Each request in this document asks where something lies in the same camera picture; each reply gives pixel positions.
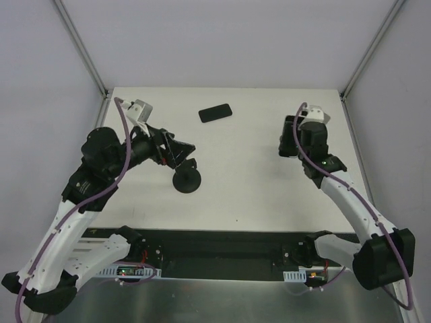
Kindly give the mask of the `teal-edged black smartphone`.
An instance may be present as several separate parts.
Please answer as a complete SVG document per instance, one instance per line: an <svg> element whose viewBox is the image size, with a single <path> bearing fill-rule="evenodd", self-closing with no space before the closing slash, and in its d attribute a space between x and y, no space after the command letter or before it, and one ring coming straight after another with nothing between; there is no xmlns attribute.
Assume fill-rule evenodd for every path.
<svg viewBox="0 0 431 323"><path fill-rule="evenodd" d="M279 138L279 156L281 157L297 157L298 148L294 140L294 116L288 115L284 120L284 126L282 129L281 136Z"/></svg>

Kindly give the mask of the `black round-base phone stand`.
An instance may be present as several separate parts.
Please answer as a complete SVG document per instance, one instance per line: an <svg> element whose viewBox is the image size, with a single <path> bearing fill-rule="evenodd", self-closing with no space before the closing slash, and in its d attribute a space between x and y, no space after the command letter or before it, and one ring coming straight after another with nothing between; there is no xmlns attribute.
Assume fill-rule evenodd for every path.
<svg viewBox="0 0 431 323"><path fill-rule="evenodd" d="M195 158L185 160L174 170L172 177L173 187L183 194L195 192L200 187L201 181Z"/></svg>

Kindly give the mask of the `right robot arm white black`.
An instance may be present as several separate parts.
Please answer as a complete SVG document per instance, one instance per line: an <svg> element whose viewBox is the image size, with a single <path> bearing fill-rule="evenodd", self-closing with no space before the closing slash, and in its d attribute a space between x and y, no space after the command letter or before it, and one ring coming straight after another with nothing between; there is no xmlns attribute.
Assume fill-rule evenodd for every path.
<svg viewBox="0 0 431 323"><path fill-rule="evenodd" d="M357 244L322 231L303 248L304 260L319 265L326 258L348 267L367 290L406 280L413 274L415 237L396 226L355 188L346 166L328 152L327 127L300 118L294 141L305 175L338 207L353 227Z"/></svg>

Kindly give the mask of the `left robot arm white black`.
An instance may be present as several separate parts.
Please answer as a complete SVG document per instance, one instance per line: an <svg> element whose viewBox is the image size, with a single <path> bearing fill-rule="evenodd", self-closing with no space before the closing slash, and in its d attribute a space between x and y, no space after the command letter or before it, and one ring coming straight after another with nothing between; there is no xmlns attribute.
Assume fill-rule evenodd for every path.
<svg viewBox="0 0 431 323"><path fill-rule="evenodd" d="M144 238L127 225L116 229L89 255L69 258L127 171L150 159L174 170L176 182L186 169L197 170L197 162L190 156L196 146L177 141L166 129L135 126L125 129L125 134L125 140L120 141L110 127L90 132L81 148L81 165L69 178L55 218L36 252L24 268L3 277L2 286L17 296L16 322L22 321L23 306L51 316L61 313L88 280L112 263L147 265Z"/></svg>

